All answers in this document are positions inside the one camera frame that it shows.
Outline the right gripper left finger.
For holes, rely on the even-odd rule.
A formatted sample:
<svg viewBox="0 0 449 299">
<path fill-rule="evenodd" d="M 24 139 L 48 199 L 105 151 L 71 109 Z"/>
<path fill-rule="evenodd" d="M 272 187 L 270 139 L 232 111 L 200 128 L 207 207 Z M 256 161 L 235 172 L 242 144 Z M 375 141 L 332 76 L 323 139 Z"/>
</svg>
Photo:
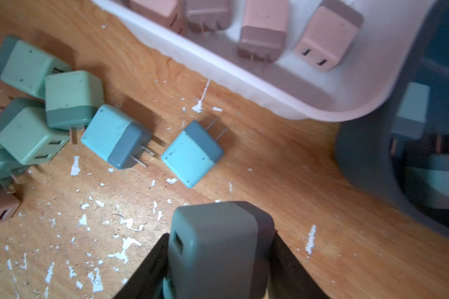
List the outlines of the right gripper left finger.
<svg viewBox="0 0 449 299">
<path fill-rule="evenodd" d="M 168 269 L 168 240 L 159 238 L 152 250 L 113 299 L 163 299 L 163 279 Z"/>
</svg>

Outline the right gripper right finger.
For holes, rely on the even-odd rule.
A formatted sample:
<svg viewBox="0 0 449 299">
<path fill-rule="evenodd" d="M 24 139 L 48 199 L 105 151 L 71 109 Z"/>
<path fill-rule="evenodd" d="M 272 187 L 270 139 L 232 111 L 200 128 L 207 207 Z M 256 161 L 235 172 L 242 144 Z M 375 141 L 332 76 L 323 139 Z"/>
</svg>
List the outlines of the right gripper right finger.
<svg viewBox="0 0 449 299">
<path fill-rule="evenodd" d="M 284 240 L 275 233 L 268 282 L 270 299 L 328 299 Z"/>
</svg>

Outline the blue plug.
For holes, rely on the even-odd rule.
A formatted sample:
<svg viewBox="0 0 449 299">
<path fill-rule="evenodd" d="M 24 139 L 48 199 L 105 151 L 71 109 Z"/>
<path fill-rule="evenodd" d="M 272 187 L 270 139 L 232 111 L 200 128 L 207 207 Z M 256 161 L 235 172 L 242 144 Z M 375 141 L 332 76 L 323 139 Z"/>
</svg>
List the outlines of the blue plug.
<svg viewBox="0 0 449 299">
<path fill-rule="evenodd" d="M 449 209 L 449 154 L 408 155 L 402 189 L 415 203 L 433 209 Z"/>
<path fill-rule="evenodd" d="M 172 217 L 166 299 L 262 299 L 273 218 L 246 201 L 182 206 Z"/>
<path fill-rule="evenodd" d="M 213 120 L 203 128 L 192 121 L 167 148 L 161 159 L 175 175 L 166 179 L 167 183 L 180 180 L 187 188 L 193 188 L 219 162 L 224 150 L 218 138 L 208 133 L 216 122 Z"/>
<path fill-rule="evenodd" d="M 158 156 L 149 146 L 151 141 L 165 146 L 150 129 L 108 104 L 98 109 L 81 138 L 87 148 L 116 169 L 129 169 L 136 164 L 146 168 L 140 161 L 142 154 Z"/>
<path fill-rule="evenodd" d="M 424 134 L 430 87 L 411 82 L 407 86 L 392 127 L 390 154 L 395 156 L 399 140 L 418 140 Z"/>
</svg>

